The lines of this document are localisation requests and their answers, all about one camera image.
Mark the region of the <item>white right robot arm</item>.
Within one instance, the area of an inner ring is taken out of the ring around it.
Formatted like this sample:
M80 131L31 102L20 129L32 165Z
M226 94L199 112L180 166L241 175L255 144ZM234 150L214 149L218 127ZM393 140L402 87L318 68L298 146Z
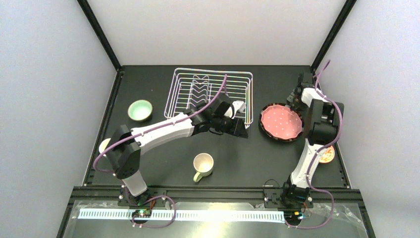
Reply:
M283 184L282 203L301 206L309 197L312 178L322 155L338 141L343 124L344 104L328 99L313 79L301 73L286 105L294 112L307 108L303 120L305 145L294 171Z

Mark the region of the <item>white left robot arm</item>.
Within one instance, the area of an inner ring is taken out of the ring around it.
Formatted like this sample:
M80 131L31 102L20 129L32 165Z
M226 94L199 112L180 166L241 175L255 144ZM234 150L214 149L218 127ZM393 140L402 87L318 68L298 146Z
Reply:
M222 93L159 123L133 129L123 125L102 153L110 161L112 173L137 197L148 189L140 172L143 154L172 140L208 131L248 138L244 120L236 116L245 109L244 101L233 101Z

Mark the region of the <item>white wire dish rack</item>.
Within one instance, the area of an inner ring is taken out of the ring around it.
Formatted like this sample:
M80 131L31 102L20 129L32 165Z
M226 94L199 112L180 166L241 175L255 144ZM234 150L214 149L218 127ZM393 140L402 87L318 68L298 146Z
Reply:
M217 93L227 75L225 92L232 101L244 101L246 110L236 118L249 128L253 122L253 74L246 71L220 71L178 67L174 70L164 116L170 119L182 111L207 103Z

